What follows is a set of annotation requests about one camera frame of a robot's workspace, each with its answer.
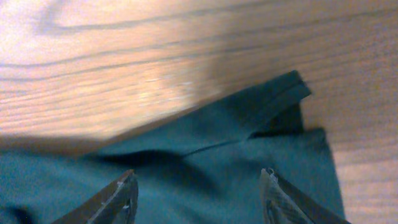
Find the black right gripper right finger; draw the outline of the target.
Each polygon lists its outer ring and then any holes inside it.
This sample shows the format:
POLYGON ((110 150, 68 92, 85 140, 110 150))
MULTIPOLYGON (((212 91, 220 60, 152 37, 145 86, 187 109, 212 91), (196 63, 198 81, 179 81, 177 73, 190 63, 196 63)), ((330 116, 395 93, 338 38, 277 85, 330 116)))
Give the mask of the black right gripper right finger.
POLYGON ((266 224, 349 224, 317 204, 273 169, 261 170, 260 183, 266 224))

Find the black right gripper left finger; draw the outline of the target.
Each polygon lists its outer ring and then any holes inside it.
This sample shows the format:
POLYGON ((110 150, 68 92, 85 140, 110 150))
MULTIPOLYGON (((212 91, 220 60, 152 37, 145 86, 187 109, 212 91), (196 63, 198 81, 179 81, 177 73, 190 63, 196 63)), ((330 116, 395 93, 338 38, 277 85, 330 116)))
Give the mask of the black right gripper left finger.
POLYGON ((137 177, 132 169, 127 170, 53 224, 134 224, 138 193, 137 177))

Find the black t-shirt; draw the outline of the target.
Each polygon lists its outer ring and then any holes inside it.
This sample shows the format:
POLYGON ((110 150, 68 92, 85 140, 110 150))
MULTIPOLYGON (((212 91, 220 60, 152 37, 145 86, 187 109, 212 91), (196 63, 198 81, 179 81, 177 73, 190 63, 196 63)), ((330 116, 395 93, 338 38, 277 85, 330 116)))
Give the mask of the black t-shirt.
POLYGON ((309 94, 291 71, 78 158, 6 150, 1 222, 53 223, 131 169, 134 223, 265 223, 268 168, 346 219, 326 134, 303 126, 309 94))

